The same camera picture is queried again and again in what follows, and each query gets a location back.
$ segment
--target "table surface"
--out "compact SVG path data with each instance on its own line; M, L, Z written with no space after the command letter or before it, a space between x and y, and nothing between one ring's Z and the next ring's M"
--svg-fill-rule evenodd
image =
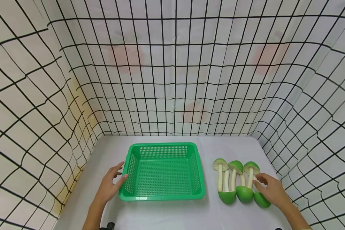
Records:
M125 160L132 144L154 142L193 142L197 145L205 177L206 196L194 201L123 202L116 195L105 207L102 227L106 227L108 222L114 222L115 230L290 229L282 213L273 205L261 209L254 201L242 204L236 199L233 205L228 206L218 197L218 173L212 167L217 158L227 162L254 161L262 172L276 177L258 141L248 136L104 136L97 142L54 229L80 230L88 207L108 169Z

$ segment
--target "basket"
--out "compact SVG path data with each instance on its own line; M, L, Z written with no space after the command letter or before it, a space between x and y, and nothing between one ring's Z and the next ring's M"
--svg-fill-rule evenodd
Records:
M206 194L197 146L191 142L130 146L119 190L122 201L202 199Z

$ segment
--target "white mushroom stem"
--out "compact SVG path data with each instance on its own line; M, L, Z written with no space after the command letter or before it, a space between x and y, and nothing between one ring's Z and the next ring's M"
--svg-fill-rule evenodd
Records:
M250 189L252 189L252 187L253 187L253 176L254 176L253 167L249 167L249 177L248 177L247 187Z
M218 165L218 191L222 192L222 164Z
M242 186L245 186L245 175L244 172L240 174L240 183Z
M229 170L226 170L224 174L224 192L229 191L229 175L230 175Z
M236 179L236 169L233 169L233 174L231 175L231 191L235 192L235 179Z

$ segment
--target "green mushroom cap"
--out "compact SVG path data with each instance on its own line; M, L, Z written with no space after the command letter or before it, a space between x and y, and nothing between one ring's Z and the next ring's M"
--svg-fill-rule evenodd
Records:
M236 169L237 174L243 174L243 164L239 160L233 160L229 163L229 169Z
M237 186L236 194L242 203L249 203L253 198L253 190L245 186Z
M227 205L231 205L236 200L236 192L218 192L218 196Z
M257 205L260 206L261 208L268 208L269 206L271 206L271 203L260 192L256 192L253 195L253 199L257 203Z
M261 173L258 165L252 161L245 163L245 165L243 167L244 172L249 173L249 167L253 167L254 175Z
M218 158L213 162L213 168L215 170L219 170L219 164L222 164L222 170L225 172L226 170L229 169L229 165L227 165L226 160L222 159L222 158Z

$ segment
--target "curtain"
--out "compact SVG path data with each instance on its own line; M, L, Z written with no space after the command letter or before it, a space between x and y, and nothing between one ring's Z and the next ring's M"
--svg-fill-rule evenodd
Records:
M345 229L345 0L0 0L0 229L52 229L103 135L252 136Z

